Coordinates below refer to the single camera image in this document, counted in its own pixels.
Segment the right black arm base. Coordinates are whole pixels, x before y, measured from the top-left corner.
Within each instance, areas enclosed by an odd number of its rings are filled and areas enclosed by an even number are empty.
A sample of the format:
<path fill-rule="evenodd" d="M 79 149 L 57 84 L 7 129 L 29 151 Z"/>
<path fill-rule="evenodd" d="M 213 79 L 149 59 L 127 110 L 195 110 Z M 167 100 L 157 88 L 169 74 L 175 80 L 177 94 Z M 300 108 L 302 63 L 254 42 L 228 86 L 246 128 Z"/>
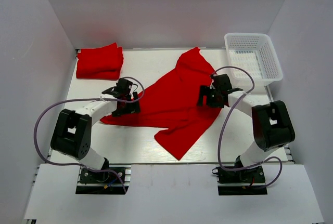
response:
<path fill-rule="evenodd" d="M 217 177 L 219 196 L 267 195 L 262 166 L 229 172 L 216 167 L 212 174 Z"/>

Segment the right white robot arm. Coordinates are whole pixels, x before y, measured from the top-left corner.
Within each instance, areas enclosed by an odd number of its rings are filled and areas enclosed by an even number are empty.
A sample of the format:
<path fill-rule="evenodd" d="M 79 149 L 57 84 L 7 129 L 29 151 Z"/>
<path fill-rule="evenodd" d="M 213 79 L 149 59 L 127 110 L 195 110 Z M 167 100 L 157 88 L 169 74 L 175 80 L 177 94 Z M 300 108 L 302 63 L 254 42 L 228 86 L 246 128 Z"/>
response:
<path fill-rule="evenodd" d="M 270 154 L 295 140 L 295 132 L 287 107 L 280 100 L 259 104 L 250 95 L 250 91 L 233 88 L 226 74 L 211 75 L 211 78 L 213 82 L 210 86 L 200 86 L 197 105 L 203 106 L 203 99 L 206 98 L 206 105 L 209 107 L 230 108 L 220 132 L 218 155 L 221 154 L 222 137 L 231 113 L 237 109 L 252 119 L 254 141 L 243 154 L 236 158 L 235 166 L 223 166 L 221 157 L 218 157 L 222 170 L 235 172 L 238 180 L 246 182 L 253 177 L 253 168 L 261 166 L 271 159 Z"/>

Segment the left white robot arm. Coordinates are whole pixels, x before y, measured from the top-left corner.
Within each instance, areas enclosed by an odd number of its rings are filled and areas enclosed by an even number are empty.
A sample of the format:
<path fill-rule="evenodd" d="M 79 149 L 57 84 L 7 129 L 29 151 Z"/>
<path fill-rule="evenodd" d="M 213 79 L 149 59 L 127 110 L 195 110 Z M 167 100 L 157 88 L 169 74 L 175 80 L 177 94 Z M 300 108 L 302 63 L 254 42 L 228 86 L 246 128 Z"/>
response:
<path fill-rule="evenodd" d="M 131 91 L 135 81 L 132 77 L 122 77 L 99 98 L 90 99 L 89 104 L 77 110 L 62 110 L 50 142 L 51 148 L 75 159 L 80 166 L 92 169 L 92 176 L 97 181 L 106 181 L 110 176 L 108 160 L 91 148 L 92 127 L 106 116 L 140 112 L 138 93 Z"/>

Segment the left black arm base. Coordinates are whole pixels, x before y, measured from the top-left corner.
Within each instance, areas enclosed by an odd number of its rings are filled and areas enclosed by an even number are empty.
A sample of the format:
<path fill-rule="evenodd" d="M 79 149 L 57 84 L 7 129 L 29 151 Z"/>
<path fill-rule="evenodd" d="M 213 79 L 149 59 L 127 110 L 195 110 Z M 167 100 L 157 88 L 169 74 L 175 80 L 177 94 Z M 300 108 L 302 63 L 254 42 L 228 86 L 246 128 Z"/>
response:
<path fill-rule="evenodd" d="M 131 179 L 131 165 L 110 166 L 114 170 L 128 190 Z M 86 168 L 79 171 L 76 185 L 76 194 L 80 195 L 125 195 L 118 177 L 111 172 L 94 173 Z"/>

